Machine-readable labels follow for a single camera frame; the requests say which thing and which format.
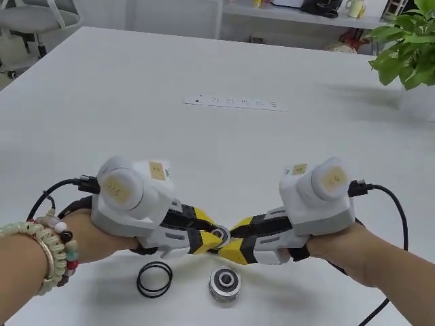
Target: hand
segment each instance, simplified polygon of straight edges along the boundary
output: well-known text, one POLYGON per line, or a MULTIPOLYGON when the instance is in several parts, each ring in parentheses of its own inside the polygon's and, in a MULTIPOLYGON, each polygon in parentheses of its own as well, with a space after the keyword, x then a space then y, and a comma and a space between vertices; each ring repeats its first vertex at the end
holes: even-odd
POLYGON ((369 273, 373 257, 387 245, 365 227, 355 223, 337 234, 314 236, 308 242, 311 256, 341 267, 357 282, 375 287, 369 273))
POLYGON ((136 249, 139 244, 136 238, 112 236, 98 229, 92 224, 88 209, 75 211, 63 221, 77 241, 80 263, 102 260, 119 250, 136 249))

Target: bracelet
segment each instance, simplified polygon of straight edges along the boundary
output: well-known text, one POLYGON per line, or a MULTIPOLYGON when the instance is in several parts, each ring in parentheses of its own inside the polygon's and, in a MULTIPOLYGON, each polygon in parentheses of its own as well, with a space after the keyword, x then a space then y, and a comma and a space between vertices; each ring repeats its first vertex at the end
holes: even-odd
POLYGON ((58 236, 53 235, 51 229, 44 228, 33 221, 8 224, 0 228, 0 238, 18 233, 31 236, 46 254, 49 271, 38 292, 38 295, 44 295, 62 280, 67 267, 65 246, 59 241, 58 236))
POLYGON ((79 265, 77 241, 73 240, 73 232, 68 230, 67 224, 54 215, 54 209, 50 209, 46 216, 37 218, 35 223, 52 228, 58 234, 60 241, 65 247, 66 270, 56 285, 57 287, 63 287, 68 283, 69 278, 75 274, 75 270, 79 265))

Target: white power strip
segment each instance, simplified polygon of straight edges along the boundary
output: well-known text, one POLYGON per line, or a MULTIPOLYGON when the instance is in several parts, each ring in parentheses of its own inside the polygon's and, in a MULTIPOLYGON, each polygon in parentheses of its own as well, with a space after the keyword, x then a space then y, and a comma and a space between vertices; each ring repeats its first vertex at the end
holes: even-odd
POLYGON ((275 101, 253 100, 251 98, 233 98, 226 96, 192 95, 186 96, 185 104, 206 105, 213 107, 238 107, 242 109, 288 111, 275 101))

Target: metal bearing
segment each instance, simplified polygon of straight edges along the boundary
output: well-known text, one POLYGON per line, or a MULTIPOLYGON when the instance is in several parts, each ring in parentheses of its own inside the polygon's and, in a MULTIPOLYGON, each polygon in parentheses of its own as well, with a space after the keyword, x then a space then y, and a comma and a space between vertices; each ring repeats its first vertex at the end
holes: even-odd
POLYGON ((230 240, 231 240, 230 230, 225 228, 224 226, 217 225, 216 229, 211 231, 211 233, 222 240, 222 242, 214 249, 221 249, 222 247, 224 247, 228 243, 230 243, 230 240))
POLYGON ((218 302, 232 302, 240 294, 242 280, 239 274, 227 266, 220 266, 210 274, 209 290, 218 302))

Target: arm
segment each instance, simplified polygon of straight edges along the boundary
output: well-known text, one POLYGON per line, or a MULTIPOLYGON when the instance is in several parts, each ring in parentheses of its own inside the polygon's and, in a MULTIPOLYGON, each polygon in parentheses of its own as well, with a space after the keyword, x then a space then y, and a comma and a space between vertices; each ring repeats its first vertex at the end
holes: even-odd
MULTIPOLYGON (((80 263, 100 260, 116 251, 137 247, 134 238, 110 236, 94 227, 90 211, 74 212, 63 221, 77 240, 80 263)), ((38 292, 48 272, 48 261, 40 245, 26 234, 0 239, 0 261, 2 325, 38 292)))
POLYGON ((412 325, 435 325, 434 264, 356 224, 339 234, 314 237, 308 248, 357 282, 380 289, 412 325))

